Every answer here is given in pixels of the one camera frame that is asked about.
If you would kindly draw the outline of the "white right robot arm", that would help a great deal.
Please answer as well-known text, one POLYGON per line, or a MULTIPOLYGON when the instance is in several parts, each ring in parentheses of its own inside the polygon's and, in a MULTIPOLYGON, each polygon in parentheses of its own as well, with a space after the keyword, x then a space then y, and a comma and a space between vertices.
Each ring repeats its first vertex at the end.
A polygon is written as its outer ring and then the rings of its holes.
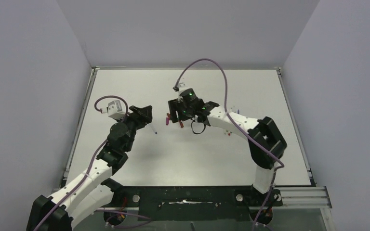
POLYGON ((274 184, 275 172, 284 167, 281 158, 287 148, 274 120, 267 116, 263 119, 246 117, 218 103, 204 102, 189 87, 173 89, 178 97, 168 102, 171 122, 191 120, 247 140, 251 158, 257 165, 253 187, 259 193, 267 193, 274 184))

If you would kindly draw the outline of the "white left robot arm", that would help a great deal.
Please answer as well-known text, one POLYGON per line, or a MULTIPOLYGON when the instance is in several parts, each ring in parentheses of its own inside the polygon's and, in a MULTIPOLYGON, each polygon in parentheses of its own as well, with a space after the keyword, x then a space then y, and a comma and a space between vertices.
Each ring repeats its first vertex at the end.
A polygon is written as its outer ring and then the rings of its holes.
POLYGON ((46 197, 39 196, 32 205, 26 230, 71 231, 101 206, 109 204, 120 184, 111 177, 128 160, 135 135, 152 122, 152 106, 130 106, 130 113, 110 113, 117 122, 110 128, 86 170, 63 188, 46 197))

